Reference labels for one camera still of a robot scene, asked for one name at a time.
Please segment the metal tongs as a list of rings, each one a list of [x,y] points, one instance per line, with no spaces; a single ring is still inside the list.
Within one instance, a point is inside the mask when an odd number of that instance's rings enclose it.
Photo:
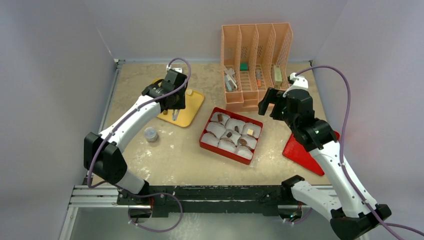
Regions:
[[[172,110],[172,121],[175,122],[178,119],[178,115],[180,113],[179,109],[173,109]]]

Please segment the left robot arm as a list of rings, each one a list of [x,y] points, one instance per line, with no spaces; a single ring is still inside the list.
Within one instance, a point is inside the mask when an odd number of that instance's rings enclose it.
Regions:
[[[129,170],[123,157],[138,132],[163,111],[185,109],[189,76],[169,69],[165,78],[148,85],[134,105],[110,127],[90,132],[83,141],[83,165],[89,174],[120,187],[138,205],[149,199],[149,183]]]

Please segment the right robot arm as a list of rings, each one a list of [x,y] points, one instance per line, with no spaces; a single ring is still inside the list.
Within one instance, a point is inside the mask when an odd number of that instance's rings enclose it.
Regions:
[[[330,222],[341,240],[358,239],[374,229],[379,220],[391,216],[389,206],[378,204],[358,180],[341,154],[340,140],[331,126],[315,117],[313,98],[307,90],[283,91],[270,87],[258,103],[258,114],[265,115],[269,104],[274,105],[270,117],[287,124],[294,139],[319,164],[336,193],[336,197],[331,197],[295,175],[281,184],[280,196],[284,202],[308,205]]]

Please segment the red chocolate box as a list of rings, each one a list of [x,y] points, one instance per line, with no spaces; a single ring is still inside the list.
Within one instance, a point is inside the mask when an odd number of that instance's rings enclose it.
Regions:
[[[222,121],[218,121],[218,114],[222,114]],[[235,126],[238,126],[238,132],[234,130]],[[263,126],[262,122],[253,118],[215,107],[199,137],[199,146],[220,156],[249,165],[253,160]],[[247,135],[248,129],[254,131],[253,136]],[[228,132],[232,133],[231,137],[227,137]],[[247,145],[240,145],[239,139],[245,139]]]

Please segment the stapler in organizer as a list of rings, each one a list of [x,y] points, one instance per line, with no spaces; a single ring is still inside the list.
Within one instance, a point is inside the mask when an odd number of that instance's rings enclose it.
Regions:
[[[228,92],[234,92],[238,90],[237,81],[235,79],[235,70],[233,68],[224,68],[224,80]]]

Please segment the orange marker in organizer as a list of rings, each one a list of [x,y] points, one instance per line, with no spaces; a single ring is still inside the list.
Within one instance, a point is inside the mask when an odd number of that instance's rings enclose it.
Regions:
[[[262,87],[262,75],[261,75],[260,69],[255,70],[255,78],[256,78],[257,87],[261,88]]]

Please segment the yellow tray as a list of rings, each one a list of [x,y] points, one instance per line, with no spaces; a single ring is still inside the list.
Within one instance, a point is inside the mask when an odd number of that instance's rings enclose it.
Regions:
[[[201,92],[193,90],[192,88],[187,88],[185,91],[186,107],[180,110],[176,120],[173,120],[172,112],[168,112],[167,114],[162,112],[157,118],[173,125],[186,128],[192,123],[204,100],[205,96]]]

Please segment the peach desk organizer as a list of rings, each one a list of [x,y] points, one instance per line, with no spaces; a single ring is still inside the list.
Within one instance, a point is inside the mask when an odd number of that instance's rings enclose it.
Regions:
[[[225,109],[231,112],[252,112],[264,98],[268,88],[275,88],[273,65],[282,73],[279,90],[289,88],[287,64],[293,31],[288,22],[231,24],[221,27],[220,66],[224,84]],[[240,71],[240,63],[248,63],[248,71]],[[225,68],[233,68],[237,91],[228,92]],[[260,69],[261,83],[257,87],[256,69]]]

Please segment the beige box in organizer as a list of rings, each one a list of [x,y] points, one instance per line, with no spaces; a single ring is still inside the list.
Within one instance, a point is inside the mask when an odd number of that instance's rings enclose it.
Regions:
[[[278,65],[273,65],[273,83],[275,88],[281,88],[283,83],[282,71]]]

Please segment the round dark chocolate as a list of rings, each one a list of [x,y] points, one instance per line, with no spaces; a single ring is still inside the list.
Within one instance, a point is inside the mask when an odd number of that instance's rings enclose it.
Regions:
[[[246,146],[247,145],[247,141],[245,140],[245,139],[239,139],[238,140],[238,143],[241,145],[241,146]]]

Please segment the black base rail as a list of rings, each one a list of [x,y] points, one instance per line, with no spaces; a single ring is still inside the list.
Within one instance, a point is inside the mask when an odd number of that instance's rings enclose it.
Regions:
[[[274,217],[282,214],[280,206],[298,204],[290,188],[302,180],[295,175],[280,185],[151,185],[145,197],[120,192],[117,204],[150,207],[154,218],[179,212]]]

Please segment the green block in organizer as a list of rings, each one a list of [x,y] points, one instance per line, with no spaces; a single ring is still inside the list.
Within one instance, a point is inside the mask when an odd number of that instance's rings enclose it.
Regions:
[[[241,62],[239,66],[241,72],[246,72],[249,70],[249,64],[247,62]]]

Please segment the red box lid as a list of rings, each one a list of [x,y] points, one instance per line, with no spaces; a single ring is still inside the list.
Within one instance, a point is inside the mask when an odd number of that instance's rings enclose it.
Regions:
[[[282,151],[282,155],[318,176],[325,175],[325,172],[317,161],[296,141],[293,133],[290,135]]]

